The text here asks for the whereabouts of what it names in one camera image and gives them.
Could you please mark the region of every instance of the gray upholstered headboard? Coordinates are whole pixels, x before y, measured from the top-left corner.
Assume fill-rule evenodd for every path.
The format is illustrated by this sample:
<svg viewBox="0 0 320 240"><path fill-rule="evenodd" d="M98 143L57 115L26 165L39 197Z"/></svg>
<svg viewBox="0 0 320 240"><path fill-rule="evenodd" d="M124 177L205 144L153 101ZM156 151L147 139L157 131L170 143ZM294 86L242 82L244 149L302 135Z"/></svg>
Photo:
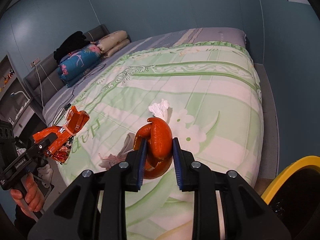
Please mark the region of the gray upholstered headboard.
<svg viewBox="0 0 320 240"><path fill-rule="evenodd" d="M84 33L88 41L96 41L108 34L109 31L105 27L105 25L100 25ZM58 73L56 71L57 67L58 64L53 58L53 53L42 60L36 67L41 80L42 99L44 105L53 97L53 95L55 95L56 92L58 92L63 86L65 86L65 84L58 76ZM28 90L28 93L42 107L40 81L38 78L38 73L36 72L36 68L33 68L32 71L23 79L23 81Z"/></svg>

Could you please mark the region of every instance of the shelf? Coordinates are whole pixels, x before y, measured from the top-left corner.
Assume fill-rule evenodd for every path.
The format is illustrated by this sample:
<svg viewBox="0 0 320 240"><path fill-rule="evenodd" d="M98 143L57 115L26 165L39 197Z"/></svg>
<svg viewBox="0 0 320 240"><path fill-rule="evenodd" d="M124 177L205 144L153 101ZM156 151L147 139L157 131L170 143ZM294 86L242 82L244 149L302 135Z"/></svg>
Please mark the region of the shelf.
<svg viewBox="0 0 320 240"><path fill-rule="evenodd" d="M4 96L4 94L7 92L8 88L11 86L11 84L16 80L16 78L17 78L17 75L13 75L12 78L10 78L7 84L4 86L4 88L0 92L0 101Z"/></svg>

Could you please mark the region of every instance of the bed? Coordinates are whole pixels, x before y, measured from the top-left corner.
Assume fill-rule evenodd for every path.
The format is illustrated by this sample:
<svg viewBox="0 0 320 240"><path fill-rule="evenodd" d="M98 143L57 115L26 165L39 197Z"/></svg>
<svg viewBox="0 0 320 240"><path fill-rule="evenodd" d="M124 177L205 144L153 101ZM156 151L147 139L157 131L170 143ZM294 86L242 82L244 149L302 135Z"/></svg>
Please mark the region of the bed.
<svg viewBox="0 0 320 240"><path fill-rule="evenodd" d="M86 110L89 122L73 141L60 173L69 185L84 169L103 171L128 133L146 124L148 106L168 100L169 126L182 149L212 170L237 170L254 185L263 142L260 80L232 28L197 28L130 43L76 85L45 104L47 125L62 125L63 107ZM126 193L128 239L190 239L193 194L180 192L173 164L161 177Z"/></svg>

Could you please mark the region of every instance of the metal bolt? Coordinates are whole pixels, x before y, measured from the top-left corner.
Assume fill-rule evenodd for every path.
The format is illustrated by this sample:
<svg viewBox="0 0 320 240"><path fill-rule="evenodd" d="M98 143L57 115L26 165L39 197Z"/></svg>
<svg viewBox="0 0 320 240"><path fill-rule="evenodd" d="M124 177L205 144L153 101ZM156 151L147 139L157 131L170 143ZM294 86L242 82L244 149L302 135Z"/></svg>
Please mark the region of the metal bolt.
<svg viewBox="0 0 320 240"><path fill-rule="evenodd" d="M237 172L236 171L228 171L228 176L230 178L235 178L237 176Z"/></svg>
<svg viewBox="0 0 320 240"><path fill-rule="evenodd" d="M119 163L119 167L120 167L121 169L128 168L128 167L129 167L129 163L127 163L127 162L120 162L120 163Z"/></svg>
<svg viewBox="0 0 320 240"><path fill-rule="evenodd" d="M90 170L82 171L82 177L87 178L87 177L90 177L91 174L92 174L92 171L90 171Z"/></svg>
<svg viewBox="0 0 320 240"><path fill-rule="evenodd" d="M201 163L200 162L193 162L193 163L191 163L191 166L193 167L193 168L200 168L200 166L201 166Z"/></svg>

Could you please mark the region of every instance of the orange plastic bag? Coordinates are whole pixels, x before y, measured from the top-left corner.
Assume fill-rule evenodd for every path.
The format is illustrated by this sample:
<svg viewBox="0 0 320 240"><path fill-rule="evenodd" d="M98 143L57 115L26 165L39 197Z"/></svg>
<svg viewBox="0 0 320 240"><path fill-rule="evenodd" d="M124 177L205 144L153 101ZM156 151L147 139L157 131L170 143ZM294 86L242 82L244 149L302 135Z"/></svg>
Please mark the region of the orange plastic bag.
<svg viewBox="0 0 320 240"><path fill-rule="evenodd" d="M89 118L86 111L77 111L76 107L72 106L63 126L48 127L34 134L33 139L35 143L38 143L50 133L55 133L58 138L48 147L46 154L63 164L69 157L73 137L88 122Z"/></svg>

